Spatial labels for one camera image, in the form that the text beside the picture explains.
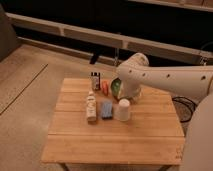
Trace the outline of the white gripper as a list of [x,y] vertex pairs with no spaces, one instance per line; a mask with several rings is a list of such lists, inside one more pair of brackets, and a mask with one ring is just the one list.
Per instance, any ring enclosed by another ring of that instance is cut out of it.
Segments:
[[127,99],[132,103],[137,103],[141,96],[141,86],[139,84],[131,84],[122,82],[118,93],[118,99]]

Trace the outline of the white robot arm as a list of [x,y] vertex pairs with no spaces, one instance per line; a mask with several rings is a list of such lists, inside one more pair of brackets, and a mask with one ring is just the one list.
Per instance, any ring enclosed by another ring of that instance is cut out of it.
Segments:
[[213,65],[151,67],[143,53],[135,53],[116,72],[127,97],[134,97],[143,84],[198,102],[179,171],[213,171]]

